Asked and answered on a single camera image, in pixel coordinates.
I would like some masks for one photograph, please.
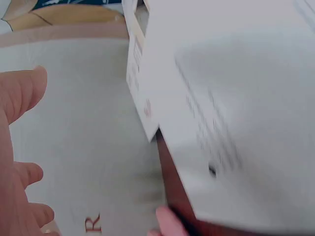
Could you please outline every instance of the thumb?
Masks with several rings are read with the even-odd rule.
[[[0,73],[0,109],[9,124],[33,108],[43,97],[47,86],[47,72],[38,66],[34,70]]]

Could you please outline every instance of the packaging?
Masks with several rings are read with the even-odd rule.
[[[315,231],[314,9],[150,3],[138,78],[197,219]]]
[[[147,138],[150,141],[158,129],[151,104],[151,85],[145,76],[141,75],[142,54],[145,49],[145,35],[149,22],[148,2],[123,1],[124,14],[129,32],[129,51],[127,63],[127,83],[143,124]]]

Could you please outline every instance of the dark brown surface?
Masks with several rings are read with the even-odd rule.
[[[186,228],[192,228],[192,231],[197,231],[195,233],[191,233],[191,236],[257,235],[197,220],[194,216],[190,202],[161,132],[157,133],[157,145],[162,166],[167,202],[173,210],[182,216],[182,220],[186,220],[188,222],[188,224],[185,225]]]

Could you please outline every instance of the white surface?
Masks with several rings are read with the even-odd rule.
[[[29,201],[49,204],[64,236],[86,235],[86,217],[99,213],[104,235],[156,227],[164,188],[156,143],[148,143],[125,81],[127,47],[100,38],[0,49],[0,71],[47,69],[43,100],[10,130],[15,160],[44,170]]]
[[[0,2],[0,34],[12,31],[10,25],[6,21],[2,20],[10,3],[11,0],[1,0]]]
[[[5,15],[11,0],[1,0],[0,2],[0,19]]]
[[[196,217],[315,231],[314,14],[302,1],[189,2],[151,7],[142,68]]]
[[[0,34],[8,32],[12,32],[10,25],[7,23],[7,21],[0,19]]]

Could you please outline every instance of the white paper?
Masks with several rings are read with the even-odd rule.
[[[27,189],[50,205],[62,235],[144,235],[164,203],[156,143],[149,144],[126,84],[128,42],[69,39],[0,49],[0,71],[47,69],[43,100],[10,126],[16,161],[44,170]]]

